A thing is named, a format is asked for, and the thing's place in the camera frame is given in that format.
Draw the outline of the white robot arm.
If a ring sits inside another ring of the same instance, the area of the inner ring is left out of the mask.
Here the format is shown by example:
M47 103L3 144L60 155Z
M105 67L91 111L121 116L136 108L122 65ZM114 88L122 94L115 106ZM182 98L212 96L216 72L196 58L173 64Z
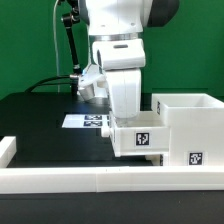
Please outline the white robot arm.
M145 27L169 23L179 5L179 0L78 0L89 48L88 65L79 79L82 97L107 96L115 118L137 117L146 64L141 34Z

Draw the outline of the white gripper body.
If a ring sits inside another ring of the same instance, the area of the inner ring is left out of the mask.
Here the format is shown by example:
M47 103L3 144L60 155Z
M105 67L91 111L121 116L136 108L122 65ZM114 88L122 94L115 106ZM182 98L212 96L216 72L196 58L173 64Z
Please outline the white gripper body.
M108 71L106 81L112 113L118 119L132 119L140 112L141 71Z

